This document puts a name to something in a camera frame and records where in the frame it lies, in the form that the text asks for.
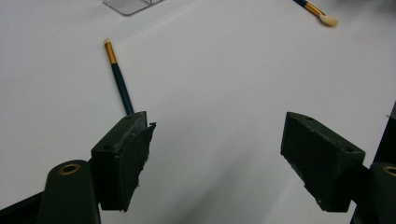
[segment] cylindrical joint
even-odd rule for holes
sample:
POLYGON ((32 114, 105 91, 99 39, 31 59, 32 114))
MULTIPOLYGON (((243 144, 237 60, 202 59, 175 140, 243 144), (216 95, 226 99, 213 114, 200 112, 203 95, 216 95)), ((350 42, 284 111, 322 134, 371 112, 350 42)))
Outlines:
POLYGON ((108 59, 110 60, 110 63, 117 63, 116 55, 114 54, 110 39, 105 40, 105 48, 106 48, 107 56, 108 56, 108 59))
POLYGON ((312 12, 314 15, 316 15, 317 17, 321 14, 321 15, 325 15, 322 11, 320 11, 320 9, 318 9, 317 7, 314 7, 314 5, 312 5, 312 4, 310 4, 310 3, 307 3, 306 5, 305 5, 305 8, 308 10, 308 11, 310 11, 310 12, 312 12))

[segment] white table surface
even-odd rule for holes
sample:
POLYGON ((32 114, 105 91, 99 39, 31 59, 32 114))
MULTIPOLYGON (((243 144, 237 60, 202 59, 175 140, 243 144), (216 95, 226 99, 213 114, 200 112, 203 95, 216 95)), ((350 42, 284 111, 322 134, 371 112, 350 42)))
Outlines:
POLYGON ((166 0, 124 18, 100 0, 3 0, 0 208, 88 160, 124 116, 103 41, 137 111, 156 121, 128 213, 103 223, 348 223, 321 212, 280 155, 287 111, 366 151, 396 100, 396 2, 166 0))

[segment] brush handle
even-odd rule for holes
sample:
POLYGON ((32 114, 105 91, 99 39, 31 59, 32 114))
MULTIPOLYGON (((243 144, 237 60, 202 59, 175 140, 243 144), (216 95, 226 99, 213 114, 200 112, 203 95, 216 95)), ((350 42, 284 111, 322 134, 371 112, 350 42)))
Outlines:
POLYGON ((310 11, 312 14, 314 14, 317 17, 319 17, 320 14, 326 15, 320 9, 318 9, 317 7, 315 7, 314 5, 310 4, 305 0, 293 0, 293 1, 296 2, 298 5, 300 5, 301 7, 305 8, 306 10, 310 11))
POLYGON ((306 4, 308 4, 308 2, 305 0, 293 0, 293 1, 296 2, 298 5, 300 5, 303 8, 305 8, 306 4))
POLYGON ((125 82, 122 77, 120 67, 117 63, 111 64, 111 69, 113 70, 114 79, 117 83, 117 88, 119 89, 122 104, 124 105, 126 115, 134 113, 134 108, 131 104, 131 99, 129 98, 128 91, 125 86, 125 82))

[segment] screw hole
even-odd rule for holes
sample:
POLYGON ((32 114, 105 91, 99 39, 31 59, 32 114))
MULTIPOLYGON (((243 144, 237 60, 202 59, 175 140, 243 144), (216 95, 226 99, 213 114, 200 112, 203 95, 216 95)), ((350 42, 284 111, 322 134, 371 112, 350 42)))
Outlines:
POLYGON ((346 152, 353 152, 353 149, 350 148, 350 147, 347 147, 347 148, 346 148, 346 152))
POLYGON ((384 167, 384 171, 385 171, 386 173, 388 173, 389 175, 396 176, 396 167, 393 167, 393 166, 385 166, 385 167, 384 167))
POLYGON ((79 170, 78 164, 67 164, 59 170, 60 175, 71 175, 79 170))

